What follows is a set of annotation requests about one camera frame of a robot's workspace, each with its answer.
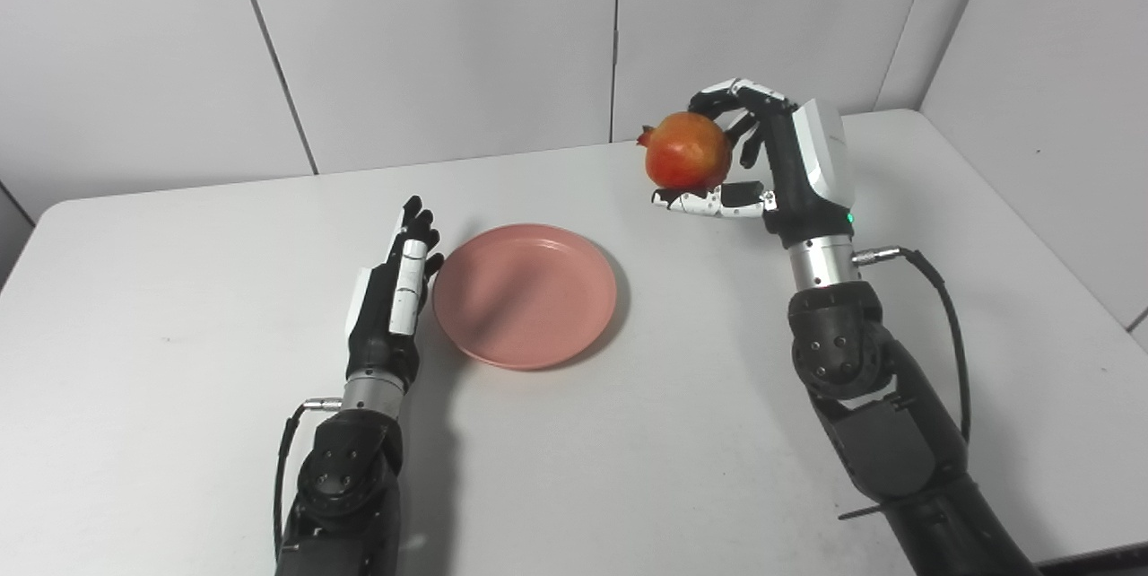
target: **black cable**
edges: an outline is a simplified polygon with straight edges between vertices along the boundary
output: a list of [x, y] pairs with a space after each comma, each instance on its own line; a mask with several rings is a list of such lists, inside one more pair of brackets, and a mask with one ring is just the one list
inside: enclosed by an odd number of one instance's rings
[[953, 298], [949, 297], [948, 289], [945, 287], [945, 279], [940, 277], [936, 266], [929, 264], [920, 250], [901, 249], [899, 254], [909, 264], [916, 266], [940, 295], [940, 303], [944, 305], [945, 316], [948, 319], [948, 330], [953, 336], [953, 355], [956, 357], [956, 381], [961, 396], [961, 437], [964, 437], [964, 442], [969, 442], [969, 428], [971, 427], [969, 365], [964, 358], [964, 338], [961, 335], [961, 324], [956, 319], [956, 308], [953, 306]]
[[279, 550], [284, 543], [282, 514], [284, 514], [284, 473], [287, 472], [287, 454], [290, 454], [290, 443], [295, 439], [295, 430], [298, 429], [298, 420], [303, 417], [305, 408], [300, 405], [295, 413], [288, 418], [284, 425], [284, 436], [279, 441], [279, 462], [276, 466], [276, 496], [271, 507], [274, 514], [272, 530], [276, 542], [276, 562], [279, 562]]

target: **silver metal joint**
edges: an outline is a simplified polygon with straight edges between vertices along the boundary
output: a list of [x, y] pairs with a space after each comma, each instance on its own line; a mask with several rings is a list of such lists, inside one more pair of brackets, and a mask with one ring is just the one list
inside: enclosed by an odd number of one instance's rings
[[374, 411], [389, 418], [398, 418], [400, 405], [406, 392], [403, 381], [378, 368], [363, 368], [347, 380], [343, 389], [343, 411]]
[[304, 411], [323, 411], [325, 413], [338, 413], [343, 405], [340, 397], [316, 397], [303, 402]]
[[853, 264], [853, 240], [848, 235], [816, 236], [799, 241], [790, 246], [789, 254], [798, 290], [861, 279]]
[[858, 250], [853, 254], [853, 264], [858, 266], [876, 265], [877, 262], [892, 260], [893, 257], [905, 254], [901, 246], [883, 246], [881, 249]]

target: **plate rim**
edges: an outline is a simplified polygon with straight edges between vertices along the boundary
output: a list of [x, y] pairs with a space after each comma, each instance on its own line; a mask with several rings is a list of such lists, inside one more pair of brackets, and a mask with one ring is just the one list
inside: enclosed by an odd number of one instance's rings
[[577, 351], [572, 352], [571, 356], [566, 356], [566, 358], [563, 359], [545, 360], [545, 363], [529, 364], [528, 366], [523, 366], [523, 364], [506, 364], [502, 363], [501, 360], [488, 359], [484, 356], [478, 355], [476, 352], [468, 350], [468, 348], [464, 347], [464, 344], [458, 343], [458, 340], [455, 340], [453, 335], [450, 335], [450, 332], [447, 330], [447, 327], [443, 327], [442, 314], [440, 313], [440, 302], [439, 302], [439, 286], [440, 286], [439, 278], [435, 278], [434, 287], [432, 289], [433, 295], [430, 302], [432, 302], [432, 310], [434, 310], [435, 320], [439, 322], [439, 329], [442, 329], [443, 335], [445, 335], [447, 340], [450, 340], [450, 342], [455, 344], [455, 348], [458, 348], [458, 350], [463, 351], [464, 355], [470, 356], [470, 358], [472, 359], [480, 360], [483, 364], [490, 364], [490, 366], [497, 368], [509, 368], [510, 371], [530, 372], [530, 371], [538, 371], [538, 368], [557, 367], [560, 366], [561, 364], [567, 363], [567, 360], [576, 358], [579, 355], [581, 355], [581, 352], [587, 351], [588, 348], [590, 348], [591, 344], [596, 342], [596, 340], [600, 338], [602, 335], [605, 334], [607, 327], [610, 327], [610, 322], [612, 321], [612, 319], [614, 319], [614, 311], [618, 310], [618, 277], [614, 273], [614, 266], [610, 264], [606, 254], [603, 254], [602, 248], [598, 244], [595, 244], [595, 242], [591, 241], [590, 238], [583, 236], [581, 235], [581, 233], [574, 233], [569, 228], [556, 227], [556, 225], [553, 224], [538, 224], [538, 221], [521, 221], [521, 224], [504, 224], [501, 225], [501, 227], [484, 229], [484, 232], [478, 233], [478, 235], [472, 236], [467, 241], [464, 241], [463, 244], [457, 246], [455, 250], [451, 250], [450, 256], [455, 256], [455, 254], [458, 252], [458, 250], [463, 250], [464, 248], [466, 248], [466, 246], [471, 246], [473, 242], [484, 240], [484, 238], [491, 236], [494, 235], [494, 233], [504, 233], [509, 232], [509, 229], [520, 229], [520, 228], [551, 229], [551, 232], [563, 233], [566, 236], [574, 238], [574, 240], [582, 241], [588, 246], [590, 250], [590, 257], [594, 258], [595, 262], [598, 262], [598, 264], [600, 264], [603, 268], [606, 270], [606, 272], [608, 272], [607, 274], [610, 278], [610, 308], [608, 310], [604, 311], [605, 316], [603, 322], [600, 322], [600, 326], [596, 324], [594, 328], [595, 330], [597, 330], [597, 334], [595, 334], [594, 337], [588, 340], [585, 344], [582, 344], [582, 347], [579, 348]]

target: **black robotic arm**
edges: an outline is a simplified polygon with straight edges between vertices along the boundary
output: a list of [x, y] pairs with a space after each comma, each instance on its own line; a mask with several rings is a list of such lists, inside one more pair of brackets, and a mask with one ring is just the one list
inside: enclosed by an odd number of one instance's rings
[[[443, 257], [434, 216], [406, 202], [382, 264], [362, 270], [348, 316], [347, 384], [341, 399], [312, 399], [287, 421], [276, 477], [278, 576], [391, 576], [398, 556], [398, 408], [414, 383], [418, 316]], [[316, 429], [297, 495], [279, 532], [282, 470], [303, 411], [335, 411]]]
[[[909, 258], [931, 274], [956, 326], [939, 274], [916, 250], [853, 250], [840, 116], [824, 102], [798, 106], [742, 78], [695, 94], [689, 110], [709, 118], [740, 110], [727, 130], [730, 147], [742, 145], [746, 168], [765, 148], [773, 190], [758, 182], [724, 184], [707, 196], [662, 188], [652, 201], [701, 216], [762, 216], [781, 238], [798, 287], [789, 305], [793, 366], [854, 485], [876, 503], [858, 515], [883, 513], [917, 574], [1037, 575], [969, 477], [967, 389], [962, 436], [916, 360], [885, 329], [877, 294], [858, 272]], [[872, 398], [846, 404], [861, 397]]]

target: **pink plate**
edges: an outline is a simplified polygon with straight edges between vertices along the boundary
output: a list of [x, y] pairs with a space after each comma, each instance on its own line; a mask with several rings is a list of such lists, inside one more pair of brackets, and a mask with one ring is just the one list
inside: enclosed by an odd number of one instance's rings
[[568, 229], [512, 224], [456, 249], [434, 311], [459, 350], [501, 368], [569, 360], [606, 329], [618, 286], [595, 244]]

